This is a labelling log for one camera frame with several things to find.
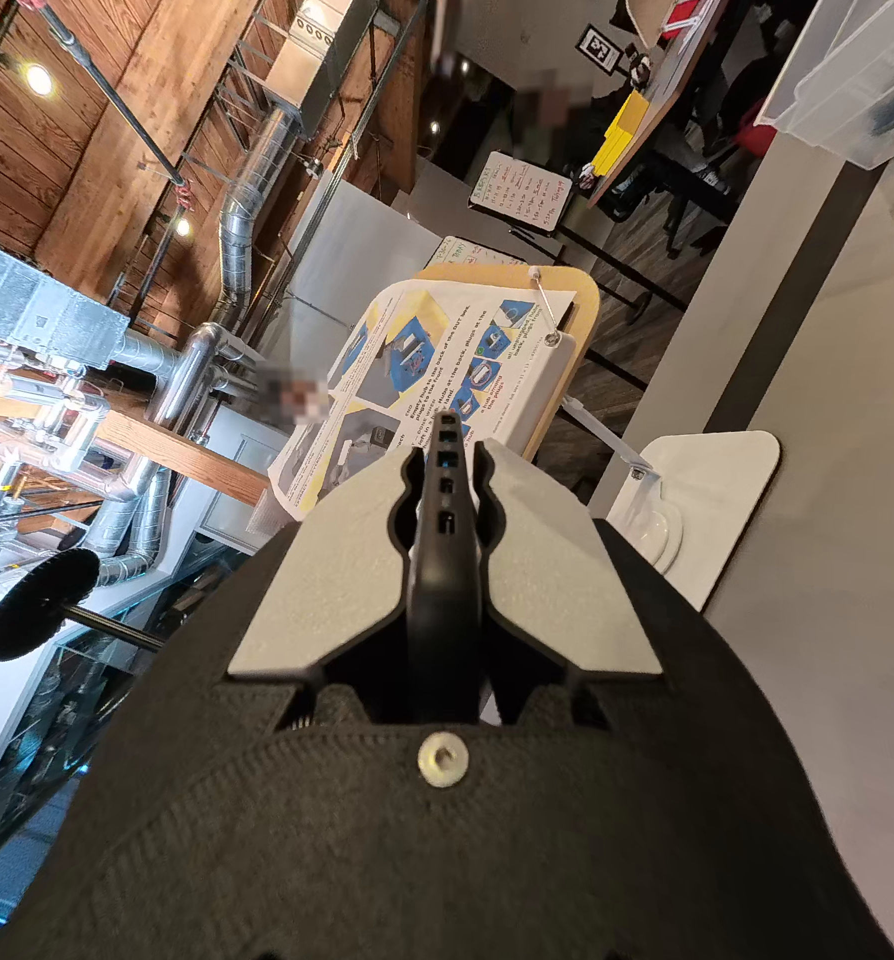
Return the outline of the printed instruction sheet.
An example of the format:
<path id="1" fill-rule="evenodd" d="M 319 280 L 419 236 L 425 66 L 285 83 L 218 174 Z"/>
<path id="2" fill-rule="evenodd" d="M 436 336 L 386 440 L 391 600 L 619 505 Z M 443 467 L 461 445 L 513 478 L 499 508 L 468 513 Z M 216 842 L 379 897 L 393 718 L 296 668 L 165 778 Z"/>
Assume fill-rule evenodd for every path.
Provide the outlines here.
<path id="1" fill-rule="evenodd" d="M 399 449 L 426 449 L 435 414 L 470 448 L 523 454 L 576 345 L 559 332 L 574 292 L 408 280 L 378 294 L 331 367 L 328 412 L 296 428 L 268 475 L 302 521 L 322 499 Z"/>

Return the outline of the framed black-white tag sign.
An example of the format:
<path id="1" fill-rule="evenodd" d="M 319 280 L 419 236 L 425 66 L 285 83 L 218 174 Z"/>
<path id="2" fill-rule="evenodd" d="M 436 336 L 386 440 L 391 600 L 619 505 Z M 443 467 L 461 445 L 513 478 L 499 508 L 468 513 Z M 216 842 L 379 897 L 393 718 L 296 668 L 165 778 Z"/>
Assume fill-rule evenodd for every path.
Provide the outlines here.
<path id="1" fill-rule="evenodd" d="M 581 32 L 574 49 L 607 76 L 615 72 L 624 56 L 624 49 L 592 23 Z"/>

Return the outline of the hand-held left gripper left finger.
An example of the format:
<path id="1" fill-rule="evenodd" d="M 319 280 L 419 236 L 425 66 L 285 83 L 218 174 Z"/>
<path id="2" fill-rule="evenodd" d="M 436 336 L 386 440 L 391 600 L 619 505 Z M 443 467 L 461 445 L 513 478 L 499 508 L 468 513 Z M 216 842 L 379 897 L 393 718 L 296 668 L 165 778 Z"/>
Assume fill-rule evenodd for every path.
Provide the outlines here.
<path id="1" fill-rule="evenodd" d="M 410 718 L 409 549 L 425 455 L 401 447 L 321 500 L 300 523 L 245 629 L 227 676 L 345 685 L 381 722 Z"/>

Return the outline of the grey sprinkler pipe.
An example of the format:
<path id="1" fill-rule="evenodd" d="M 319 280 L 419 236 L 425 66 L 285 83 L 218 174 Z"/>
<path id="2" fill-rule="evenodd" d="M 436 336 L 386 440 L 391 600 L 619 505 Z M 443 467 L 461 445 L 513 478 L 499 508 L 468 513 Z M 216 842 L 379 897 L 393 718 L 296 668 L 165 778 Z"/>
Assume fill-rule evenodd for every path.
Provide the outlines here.
<path id="1" fill-rule="evenodd" d="M 192 208 L 192 201 L 190 189 L 186 180 L 182 174 L 180 174 L 176 165 L 172 163 L 165 152 L 161 150 L 159 145 L 153 139 L 152 135 L 136 117 L 134 112 L 124 101 L 123 97 L 118 93 L 117 89 L 108 80 L 108 78 L 106 78 L 105 74 L 100 70 L 100 68 L 96 66 L 92 56 L 81 44 L 81 41 L 74 34 L 74 32 L 67 27 L 67 25 L 61 20 L 48 2 L 21 2 L 21 5 L 39 14 L 39 16 L 45 21 L 48 30 L 61 48 L 63 48 L 69 54 L 69 56 L 80 65 L 86 74 L 93 80 L 94 84 L 99 88 L 106 100 L 114 107 L 116 112 L 128 124 L 137 137 L 140 138 L 144 147 L 153 154 L 154 160 L 161 166 L 165 177 L 173 186 L 178 205 L 184 209 L 190 210 Z"/>

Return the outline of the foil-wrapped rectangular duct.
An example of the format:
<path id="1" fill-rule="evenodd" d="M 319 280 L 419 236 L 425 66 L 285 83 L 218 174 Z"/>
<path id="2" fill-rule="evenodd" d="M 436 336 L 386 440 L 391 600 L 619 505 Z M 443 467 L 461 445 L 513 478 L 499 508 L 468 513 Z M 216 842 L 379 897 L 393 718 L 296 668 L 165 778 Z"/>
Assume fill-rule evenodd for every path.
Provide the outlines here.
<path id="1" fill-rule="evenodd" d="M 0 342 L 102 369 L 128 325 L 128 317 L 0 249 Z"/>

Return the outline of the clear plastic bin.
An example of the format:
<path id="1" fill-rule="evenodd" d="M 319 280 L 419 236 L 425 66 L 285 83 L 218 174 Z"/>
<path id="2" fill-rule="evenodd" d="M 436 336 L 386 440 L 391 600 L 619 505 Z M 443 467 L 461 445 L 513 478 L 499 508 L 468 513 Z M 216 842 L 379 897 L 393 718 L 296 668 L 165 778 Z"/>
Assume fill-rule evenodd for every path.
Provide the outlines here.
<path id="1" fill-rule="evenodd" d="M 817 2 L 755 119 L 862 169 L 894 158 L 894 1 Z"/>

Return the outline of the whiteboard with handwriting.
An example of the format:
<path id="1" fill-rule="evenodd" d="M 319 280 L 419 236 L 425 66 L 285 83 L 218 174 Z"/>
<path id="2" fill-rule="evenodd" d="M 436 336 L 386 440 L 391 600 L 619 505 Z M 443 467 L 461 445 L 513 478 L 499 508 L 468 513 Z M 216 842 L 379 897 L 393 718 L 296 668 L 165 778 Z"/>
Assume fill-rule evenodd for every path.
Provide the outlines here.
<path id="1" fill-rule="evenodd" d="M 467 206 L 512 227 L 553 238 L 574 192 L 570 177 L 492 150 Z"/>

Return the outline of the rectangular metal duct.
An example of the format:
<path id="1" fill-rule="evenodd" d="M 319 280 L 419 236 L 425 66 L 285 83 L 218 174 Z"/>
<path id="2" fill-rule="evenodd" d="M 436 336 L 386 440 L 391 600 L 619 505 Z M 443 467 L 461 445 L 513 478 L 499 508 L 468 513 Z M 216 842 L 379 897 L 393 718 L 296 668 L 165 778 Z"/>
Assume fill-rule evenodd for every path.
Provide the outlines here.
<path id="1" fill-rule="evenodd" d="M 261 84 L 297 137 L 310 141 L 340 90 L 377 1 L 302 1 Z"/>

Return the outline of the yellow block stack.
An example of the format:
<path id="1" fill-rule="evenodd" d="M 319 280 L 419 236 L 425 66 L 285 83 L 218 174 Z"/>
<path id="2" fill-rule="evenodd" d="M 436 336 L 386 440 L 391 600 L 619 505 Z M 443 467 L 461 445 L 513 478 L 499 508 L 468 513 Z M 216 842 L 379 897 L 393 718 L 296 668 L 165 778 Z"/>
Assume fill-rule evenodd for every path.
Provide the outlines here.
<path id="1" fill-rule="evenodd" d="M 650 101 L 642 93 L 637 90 L 630 92 L 610 122 L 603 142 L 592 160 L 596 177 L 606 176 L 618 164 L 637 135 L 649 108 Z"/>

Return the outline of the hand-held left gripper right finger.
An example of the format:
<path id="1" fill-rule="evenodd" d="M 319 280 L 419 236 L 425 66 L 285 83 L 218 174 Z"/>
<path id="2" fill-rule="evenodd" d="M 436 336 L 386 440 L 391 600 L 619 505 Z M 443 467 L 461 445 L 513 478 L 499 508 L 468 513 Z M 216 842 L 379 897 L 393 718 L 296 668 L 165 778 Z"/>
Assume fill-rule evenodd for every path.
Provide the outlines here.
<path id="1" fill-rule="evenodd" d="M 496 439 L 474 447 L 485 670 L 502 724 L 535 690 L 577 698 L 662 665 L 594 521 L 549 475 Z"/>

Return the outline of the cluster of silver pipes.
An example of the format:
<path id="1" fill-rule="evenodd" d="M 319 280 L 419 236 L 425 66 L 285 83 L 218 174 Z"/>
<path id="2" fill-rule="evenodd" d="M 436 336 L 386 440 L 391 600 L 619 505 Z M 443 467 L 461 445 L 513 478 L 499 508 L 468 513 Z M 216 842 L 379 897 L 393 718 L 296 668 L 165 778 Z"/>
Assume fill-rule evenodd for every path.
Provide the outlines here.
<path id="1" fill-rule="evenodd" d="M 173 361 L 165 387 L 158 393 L 160 398 L 153 401 L 152 418 L 141 421 L 141 426 L 174 425 L 205 382 L 204 390 L 209 391 L 214 357 L 230 339 L 229 331 L 213 321 L 194 330 L 179 359 Z M 85 462 L 87 450 L 99 443 L 98 431 L 108 418 L 110 407 L 103 397 L 83 393 L 77 378 L 68 380 L 63 387 L 52 387 L 15 375 L 0 375 L 0 396 L 46 405 L 50 415 L 61 409 L 77 414 L 63 438 L 57 437 L 56 430 L 47 428 L 38 427 L 40 433 L 36 433 L 34 421 L 20 432 L 0 427 L 0 466 L 40 467 L 103 497 L 104 504 L 83 545 L 100 559 L 98 585 L 115 586 L 146 574 L 158 557 L 170 472 L 140 453 L 132 454 L 120 472 L 98 471 Z M 128 532 L 127 552 L 114 556 Z"/>

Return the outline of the whiteboard with green writing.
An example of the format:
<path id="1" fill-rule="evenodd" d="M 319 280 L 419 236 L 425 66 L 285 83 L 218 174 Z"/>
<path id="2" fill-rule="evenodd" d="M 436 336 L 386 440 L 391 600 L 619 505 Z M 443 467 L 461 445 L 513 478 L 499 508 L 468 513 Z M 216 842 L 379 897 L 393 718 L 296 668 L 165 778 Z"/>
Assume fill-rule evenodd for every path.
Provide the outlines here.
<path id="1" fill-rule="evenodd" d="M 443 238 L 426 268 L 439 265 L 463 266 L 526 266 L 521 258 L 504 253 L 490 246 L 477 244 L 463 237 L 448 235 Z"/>

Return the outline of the silver spiral air duct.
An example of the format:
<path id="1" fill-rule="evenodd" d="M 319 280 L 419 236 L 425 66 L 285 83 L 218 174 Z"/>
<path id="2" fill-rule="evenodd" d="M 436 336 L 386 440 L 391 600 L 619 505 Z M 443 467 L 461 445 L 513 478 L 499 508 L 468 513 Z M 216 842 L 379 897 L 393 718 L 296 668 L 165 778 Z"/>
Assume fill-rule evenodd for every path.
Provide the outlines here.
<path id="1" fill-rule="evenodd" d="M 220 289 L 211 321 L 235 331 L 252 296 L 252 247 L 258 218 L 297 140 L 294 117 L 274 107 L 228 185 L 218 219 Z"/>

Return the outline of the black multi-port usb hub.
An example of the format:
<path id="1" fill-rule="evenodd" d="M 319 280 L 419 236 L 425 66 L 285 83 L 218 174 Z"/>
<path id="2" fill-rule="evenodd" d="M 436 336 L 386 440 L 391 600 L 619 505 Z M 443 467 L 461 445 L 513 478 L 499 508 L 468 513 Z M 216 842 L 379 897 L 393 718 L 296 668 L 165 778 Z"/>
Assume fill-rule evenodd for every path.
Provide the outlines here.
<path id="1" fill-rule="evenodd" d="M 406 681 L 418 723 L 475 725 L 483 681 L 477 512 L 463 423 L 432 419 L 405 607 Z"/>

